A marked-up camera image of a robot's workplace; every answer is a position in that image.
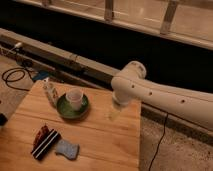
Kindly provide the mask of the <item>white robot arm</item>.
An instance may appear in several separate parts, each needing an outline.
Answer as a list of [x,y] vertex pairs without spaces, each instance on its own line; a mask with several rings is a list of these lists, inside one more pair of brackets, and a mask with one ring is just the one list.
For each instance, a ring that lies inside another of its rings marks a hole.
[[146,68],[129,62],[112,80],[113,100],[126,106],[132,99],[161,109],[213,131],[213,93],[177,88],[146,79]]

